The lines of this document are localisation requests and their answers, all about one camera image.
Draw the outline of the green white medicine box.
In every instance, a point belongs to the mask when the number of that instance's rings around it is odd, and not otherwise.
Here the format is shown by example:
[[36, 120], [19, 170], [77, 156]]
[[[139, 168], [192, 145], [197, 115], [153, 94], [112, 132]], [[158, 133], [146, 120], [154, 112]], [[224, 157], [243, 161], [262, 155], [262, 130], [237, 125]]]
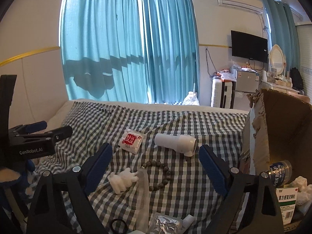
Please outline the green white medicine box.
[[298, 188], [277, 188], [276, 195], [280, 206], [283, 224], [291, 223], [296, 207]]

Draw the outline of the blue label jar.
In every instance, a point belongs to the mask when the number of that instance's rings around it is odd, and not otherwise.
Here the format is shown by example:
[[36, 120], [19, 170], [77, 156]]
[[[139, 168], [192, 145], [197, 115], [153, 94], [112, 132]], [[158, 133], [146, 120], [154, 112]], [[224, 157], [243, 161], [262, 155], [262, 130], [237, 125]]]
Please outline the blue label jar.
[[273, 186], [278, 188], [288, 183], [291, 179], [292, 171], [291, 163], [287, 160], [271, 164], [268, 174]]

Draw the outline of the white bear toy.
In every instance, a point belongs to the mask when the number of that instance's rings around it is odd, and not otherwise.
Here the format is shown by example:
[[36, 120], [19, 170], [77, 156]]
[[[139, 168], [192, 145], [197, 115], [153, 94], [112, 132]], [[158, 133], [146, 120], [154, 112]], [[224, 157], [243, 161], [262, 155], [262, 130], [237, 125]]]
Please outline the white bear toy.
[[138, 181], [137, 173], [131, 172], [130, 168], [126, 168], [119, 174], [111, 173], [108, 176], [108, 181], [115, 194], [125, 192], [133, 183]]

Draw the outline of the red white sachet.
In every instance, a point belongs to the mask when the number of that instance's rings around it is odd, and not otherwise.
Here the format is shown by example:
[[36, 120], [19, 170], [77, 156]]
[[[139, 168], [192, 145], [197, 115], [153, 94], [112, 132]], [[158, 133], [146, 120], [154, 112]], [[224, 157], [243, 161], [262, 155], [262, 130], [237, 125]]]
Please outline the red white sachet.
[[123, 133], [118, 146], [132, 154], [137, 154], [145, 135], [141, 132], [127, 128]]

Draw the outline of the clear plastic comb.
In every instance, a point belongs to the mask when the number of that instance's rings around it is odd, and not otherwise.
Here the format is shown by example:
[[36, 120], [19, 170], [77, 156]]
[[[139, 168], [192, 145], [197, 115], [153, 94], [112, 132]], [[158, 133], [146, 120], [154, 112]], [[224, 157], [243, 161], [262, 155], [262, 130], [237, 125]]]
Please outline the clear plastic comb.
[[137, 221], [136, 228], [138, 231], [147, 233], [149, 227], [149, 178], [147, 170], [140, 168], [137, 170]]

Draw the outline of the white plastic tube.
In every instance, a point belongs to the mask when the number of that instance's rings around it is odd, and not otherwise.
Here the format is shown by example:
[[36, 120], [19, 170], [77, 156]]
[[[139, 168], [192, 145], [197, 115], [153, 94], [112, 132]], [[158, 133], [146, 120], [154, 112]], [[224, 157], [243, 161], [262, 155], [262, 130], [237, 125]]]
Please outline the white plastic tube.
[[157, 146], [170, 148], [186, 157], [192, 157], [196, 150], [196, 139], [190, 135], [156, 134], [154, 143]]

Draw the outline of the silver foil packet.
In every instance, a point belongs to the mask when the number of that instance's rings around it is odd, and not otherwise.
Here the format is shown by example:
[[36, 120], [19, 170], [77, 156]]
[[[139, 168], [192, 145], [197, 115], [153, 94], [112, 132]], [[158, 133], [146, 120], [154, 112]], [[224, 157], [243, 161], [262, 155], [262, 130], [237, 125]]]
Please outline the silver foil packet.
[[147, 233], [179, 233], [182, 226], [183, 221], [181, 219], [161, 213], [155, 213], [152, 217]]

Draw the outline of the brown cardboard box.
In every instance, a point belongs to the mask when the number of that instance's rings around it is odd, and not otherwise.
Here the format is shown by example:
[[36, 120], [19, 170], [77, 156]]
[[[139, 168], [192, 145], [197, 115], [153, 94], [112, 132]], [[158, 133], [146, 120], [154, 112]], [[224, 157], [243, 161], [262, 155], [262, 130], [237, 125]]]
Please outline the brown cardboard box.
[[249, 96], [239, 170], [260, 174], [287, 160], [291, 180], [311, 182], [311, 105], [294, 96], [261, 89]]

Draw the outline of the checkered bed sheet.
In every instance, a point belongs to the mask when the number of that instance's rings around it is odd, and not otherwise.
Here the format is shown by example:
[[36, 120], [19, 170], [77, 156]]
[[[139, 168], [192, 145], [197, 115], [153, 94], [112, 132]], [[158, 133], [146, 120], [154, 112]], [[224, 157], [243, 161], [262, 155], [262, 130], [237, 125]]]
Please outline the checkered bed sheet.
[[[45, 170], [68, 171], [82, 164], [102, 145], [109, 143], [113, 157], [108, 173], [126, 168], [136, 171], [147, 161], [168, 166], [171, 181], [161, 190], [150, 193], [149, 213], [172, 217], [195, 217], [190, 233], [202, 233], [221, 204], [221, 196], [211, 185], [196, 156], [188, 158], [173, 150], [155, 145], [158, 133], [188, 134], [199, 145], [207, 144], [231, 166], [238, 166], [242, 149], [242, 131], [247, 113], [209, 107], [153, 106], [68, 101], [48, 122], [48, 129], [70, 125], [73, 135], [56, 145], [52, 156], [42, 159], [29, 176], [31, 192]], [[145, 135], [138, 153], [122, 150], [118, 143], [129, 128]]]

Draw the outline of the large teal curtain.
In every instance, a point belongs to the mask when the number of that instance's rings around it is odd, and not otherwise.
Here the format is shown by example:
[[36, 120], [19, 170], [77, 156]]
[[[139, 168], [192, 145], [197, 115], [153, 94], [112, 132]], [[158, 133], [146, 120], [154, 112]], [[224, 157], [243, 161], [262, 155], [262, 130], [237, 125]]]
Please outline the large teal curtain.
[[59, 42], [69, 99], [148, 102], [138, 0], [62, 0]]

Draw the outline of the white suitcase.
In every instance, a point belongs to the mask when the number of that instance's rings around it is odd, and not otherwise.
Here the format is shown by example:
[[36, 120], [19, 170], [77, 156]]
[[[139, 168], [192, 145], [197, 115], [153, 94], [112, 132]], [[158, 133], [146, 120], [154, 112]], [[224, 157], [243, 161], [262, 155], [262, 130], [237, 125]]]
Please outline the white suitcase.
[[212, 80], [211, 107], [233, 109], [236, 82], [222, 81], [214, 78]]

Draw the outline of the white plastic bag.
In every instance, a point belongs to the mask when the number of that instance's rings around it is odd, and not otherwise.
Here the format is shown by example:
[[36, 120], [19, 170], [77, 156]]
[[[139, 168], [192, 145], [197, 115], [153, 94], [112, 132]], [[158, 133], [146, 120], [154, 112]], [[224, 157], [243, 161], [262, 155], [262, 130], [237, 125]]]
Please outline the white plastic bag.
[[197, 93], [189, 91], [188, 95], [184, 98], [182, 105], [194, 105], [199, 106], [199, 100], [197, 98]]

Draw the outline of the white dressing table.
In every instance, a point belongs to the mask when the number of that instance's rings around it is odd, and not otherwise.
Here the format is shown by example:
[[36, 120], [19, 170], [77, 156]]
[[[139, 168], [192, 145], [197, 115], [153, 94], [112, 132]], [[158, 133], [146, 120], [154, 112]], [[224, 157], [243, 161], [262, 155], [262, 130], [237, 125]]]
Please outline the white dressing table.
[[289, 95], [299, 94], [298, 90], [294, 90], [293, 88], [290, 88], [288, 86], [276, 85], [274, 83], [265, 82], [263, 80], [260, 82], [259, 89], [271, 89], [271, 90], [279, 91], [279, 92], [289, 94]]

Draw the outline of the silver mini fridge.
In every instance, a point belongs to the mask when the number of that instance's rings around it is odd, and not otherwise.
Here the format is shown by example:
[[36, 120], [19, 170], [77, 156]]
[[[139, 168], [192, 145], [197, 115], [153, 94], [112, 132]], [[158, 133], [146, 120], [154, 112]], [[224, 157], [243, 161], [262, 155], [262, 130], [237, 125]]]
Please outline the silver mini fridge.
[[251, 71], [236, 70], [235, 90], [238, 92], [255, 93], [259, 86], [259, 74]]

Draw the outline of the black backpack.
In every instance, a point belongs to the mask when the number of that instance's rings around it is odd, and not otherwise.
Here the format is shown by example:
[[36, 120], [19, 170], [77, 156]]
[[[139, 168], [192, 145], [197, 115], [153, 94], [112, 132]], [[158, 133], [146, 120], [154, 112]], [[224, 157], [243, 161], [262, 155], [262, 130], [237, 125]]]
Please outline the black backpack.
[[297, 68], [291, 68], [290, 70], [290, 77], [292, 80], [292, 85], [295, 90], [303, 90], [304, 84], [301, 77], [301, 74]]

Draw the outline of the middle teal curtain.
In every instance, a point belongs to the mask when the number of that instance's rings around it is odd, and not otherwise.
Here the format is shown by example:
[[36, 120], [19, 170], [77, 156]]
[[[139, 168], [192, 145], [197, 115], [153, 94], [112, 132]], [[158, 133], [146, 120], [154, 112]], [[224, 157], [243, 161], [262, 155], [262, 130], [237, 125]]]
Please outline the middle teal curtain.
[[192, 0], [142, 0], [149, 102], [181, 104], [199, 91], [199, 41]]

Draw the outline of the oval vanity mirror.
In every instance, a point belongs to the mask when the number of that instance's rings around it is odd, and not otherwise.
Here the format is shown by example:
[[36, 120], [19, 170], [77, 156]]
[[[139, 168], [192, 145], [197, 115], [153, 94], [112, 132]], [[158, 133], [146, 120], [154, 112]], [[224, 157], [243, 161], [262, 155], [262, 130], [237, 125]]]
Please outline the oval vanity mirror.
[[269, 53], [269, 65], [281, 75], [285, 69], [285, 55], [279, 45], [275, 44]]

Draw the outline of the right teal curtain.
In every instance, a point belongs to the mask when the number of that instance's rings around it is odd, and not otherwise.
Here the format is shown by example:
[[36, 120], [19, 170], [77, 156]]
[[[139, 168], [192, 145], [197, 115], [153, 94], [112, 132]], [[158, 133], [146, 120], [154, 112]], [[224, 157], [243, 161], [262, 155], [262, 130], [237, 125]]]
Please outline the right teal curtain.
[[290, 6], [281, 0], [262, 0], [271, 28], [271, 43], [285, 54], [286, 70], [300, 68], [299, 38]]

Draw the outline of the white sliding wardrobe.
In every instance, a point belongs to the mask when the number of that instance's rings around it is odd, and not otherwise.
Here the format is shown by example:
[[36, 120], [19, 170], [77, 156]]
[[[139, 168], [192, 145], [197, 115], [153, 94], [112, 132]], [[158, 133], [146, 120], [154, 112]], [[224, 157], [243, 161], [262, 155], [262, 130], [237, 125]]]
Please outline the white sliding wardrobe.
[[300, 74], [304, 83], [304, 92], [311, 99], [312, 90], [312, 26], [302, 22], [296, 25], [300, 49]]

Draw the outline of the white air conditioner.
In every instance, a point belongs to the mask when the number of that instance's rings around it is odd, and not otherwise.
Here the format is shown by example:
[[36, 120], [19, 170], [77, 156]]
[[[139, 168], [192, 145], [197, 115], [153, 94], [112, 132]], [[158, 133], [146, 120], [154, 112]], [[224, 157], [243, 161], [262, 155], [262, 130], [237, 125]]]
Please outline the white air conditioner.
[[263, 13], [263, 4], [260, 0], [217, 0], [219, 6], [233, 7], [256, 14]]

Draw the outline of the black wall television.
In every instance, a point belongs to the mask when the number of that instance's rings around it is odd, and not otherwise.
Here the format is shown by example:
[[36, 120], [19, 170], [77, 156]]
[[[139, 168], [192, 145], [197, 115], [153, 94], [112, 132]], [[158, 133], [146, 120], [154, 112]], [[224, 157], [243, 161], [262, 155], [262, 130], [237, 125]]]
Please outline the black wall television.
[[268, 62], [268, 41], [256, 35], [231, 31], [232, 56]]

